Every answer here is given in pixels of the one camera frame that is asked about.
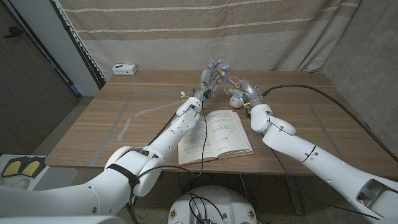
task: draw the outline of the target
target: yellow pad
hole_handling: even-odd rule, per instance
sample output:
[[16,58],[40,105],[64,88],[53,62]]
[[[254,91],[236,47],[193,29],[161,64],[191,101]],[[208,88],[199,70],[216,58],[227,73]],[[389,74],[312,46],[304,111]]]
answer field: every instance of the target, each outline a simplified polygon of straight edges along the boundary
[[19,167],[21,166],[20,161],[14,161],[11,164],[9,164],[6,167],[6,171],[4,171],[3,176],[8,176],[8,175],[15,175],[18,174]]
[[37,168],[39,167],[40,162],[39,161],[33,161],[31,162],[23,171],[22,174],[28,176],[28,177],[32,177],[33,173],[37,170]]

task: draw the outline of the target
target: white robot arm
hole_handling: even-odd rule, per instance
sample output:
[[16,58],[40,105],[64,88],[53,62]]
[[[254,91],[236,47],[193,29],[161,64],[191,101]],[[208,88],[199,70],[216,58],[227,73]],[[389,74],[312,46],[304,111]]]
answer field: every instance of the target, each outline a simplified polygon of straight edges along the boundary
[[[261,91],[250,81],[241,81],[245,92],[230,89],[233,98],[250,103],[251,127],[264,135],[262,141],[284,153],[336,189],[358,211],[378,219],[396,217],[398,183],[356,169],[322,148],[295,135],[288,122],[272,116]],[[375,223],[378,219],[365,217]]]
[[200,88],[176,112],[177,118],[146,147],[122,147],[89,182],[44,191],[23,191],[0,185],[0,217],[115,215],[135,195],[145,196],[183,136],[199,119],[202,104],[217,89],[222,76],[216,71],[221,59],[202,73]]

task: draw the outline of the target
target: striped curtain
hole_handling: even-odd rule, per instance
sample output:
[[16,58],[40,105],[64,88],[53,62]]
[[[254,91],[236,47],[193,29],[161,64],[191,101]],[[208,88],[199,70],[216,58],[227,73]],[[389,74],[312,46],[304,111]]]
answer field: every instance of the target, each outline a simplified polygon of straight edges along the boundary
[[109,78],[115,63],[201,70],[315,71],[361,0],[59,0]]

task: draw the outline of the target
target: black strap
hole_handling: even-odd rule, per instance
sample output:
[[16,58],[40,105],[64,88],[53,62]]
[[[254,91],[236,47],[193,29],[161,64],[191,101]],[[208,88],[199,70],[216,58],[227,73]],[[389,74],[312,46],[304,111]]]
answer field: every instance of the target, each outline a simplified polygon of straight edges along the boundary
[[131,199],[132,190],[133,190],[134,186],[139,184],[138,177],[136,175],[134,175],[132,172],[130,172],[129,170],[127,170],[117,164],[111,164],[110,166],[108,166],[108,168],[118,171],[119,173],[125,175],[129,179],[129,184],[131,187],[131,194],[130,194],[130,199]]

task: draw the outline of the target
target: gray carpet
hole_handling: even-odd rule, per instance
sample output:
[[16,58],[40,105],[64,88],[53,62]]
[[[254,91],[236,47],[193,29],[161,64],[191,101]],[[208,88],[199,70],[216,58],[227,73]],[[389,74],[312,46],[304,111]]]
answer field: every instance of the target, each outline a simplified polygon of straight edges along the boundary
[[[92,97],[81,97],[79,104],[47,136],[32,155],[48,155],[92,99]],[[73,185],[83,184],[101,172],[99,169],[78,170],[79,173],[73,181]],[[318,177],[298,176],[296,178],[301,192],[305,192],[307,195],[311,195],[323,202],[353,209],[340,194]],[[180,173],[182,187],[191,179],[192,177],[187,173]],[[366,220],[361,215],[319,204],[304,195],[302,195],[302,202],[305,215],[296,215],[283,176],[243,175],[243,180],[248,191],[248,199],[256,209],[257,219],[262,224],[267,222],[271,224],[366,223]],[[223,185],[238,193],[244,193],[238,174],[203,174],[195,181],[196,187],[208,184]],[[167,223],[170,207],[180,194],[181,190],[177,173],[164,172],[163,177],[158,180],[151,192],[145,197],[137,199],[134,210],[138,216],[144,219],[138,218],[140,223]],[[126,223],[132,223],[126,208],[122,209],[118,215]]]

